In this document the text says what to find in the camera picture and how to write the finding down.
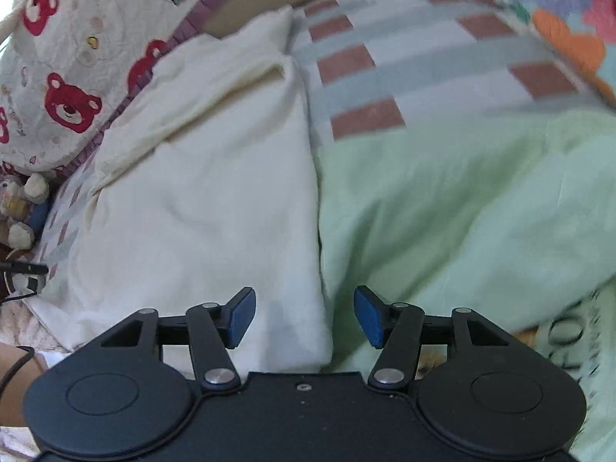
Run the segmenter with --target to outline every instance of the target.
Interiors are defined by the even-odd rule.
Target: light green bedsheet
[[[347,138],[315,155],[334,370],[374,364],[353,289],[508,331],[616,273],[616,117],[446,119]]]

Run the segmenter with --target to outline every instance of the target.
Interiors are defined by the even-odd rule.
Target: plush toy
[[[49,184],[41,174],[33,174],[25,185],[18,177],[0,179],[0,219],[8,226],[8,246],[29,250],[42,231],[49,213]]]

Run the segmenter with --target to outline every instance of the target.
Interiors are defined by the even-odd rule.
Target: purple ruffled edge
[[[197,29],[202,27],[203,24],[210,18],[210,16],[218,10],[226,0],[199,0],[189,14],[184,18],[180,25],[171,35],[171,38],[167,40],[162,54],[168,54],[178,45],[189,40],[193,36],[198,34]],[[106,131],[113,121],[124,112],[128,107],[128,104],[137,97],[152,79],[152,71],[148,71],[140,76],[137,80],[137,86],[128,94],[124,100],[120,103],[117,109],[112,113],[109,119],[104,123],[101,129],[94,135],[92,140],[82,149],[82,151],[67,165],[55,168],[57,178],[63,181],[69,178],[75,171],[81,167],[93,154],[94,151],[103,142],[103,132]]]

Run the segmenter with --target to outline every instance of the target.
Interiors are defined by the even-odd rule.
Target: red bear
[[[126,81],[129,94],[137,86],[137,80],[154,67],[154,64],[156,64],[156,61],[161,56],[161,50],[164,45],[165,43],[162,40],[152,40],[146,48],[145,55],[132,65]]]
[[[8,143],[8,120],[3,107],[0,107],[0,143]]]
[[[25,28],[34,36],[39,36],[49,18],[58,12],[60,0],[28,0],[22,10],[22,21]]]
[[[83,134],[100,113],[103,103],[99,97],[88,95],[79,87],[64,83],[56,72],[47,76],[45,110],[51,118],[77,134]]]

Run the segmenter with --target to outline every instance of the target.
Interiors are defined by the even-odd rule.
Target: white blanket
[[[179,47],[106,133],[69,291],[30,302],[66,348],[140,308],[180,315],[251,286],[240,374],[328,363],[306,97],[282,53],[290,22],[282,9]]]

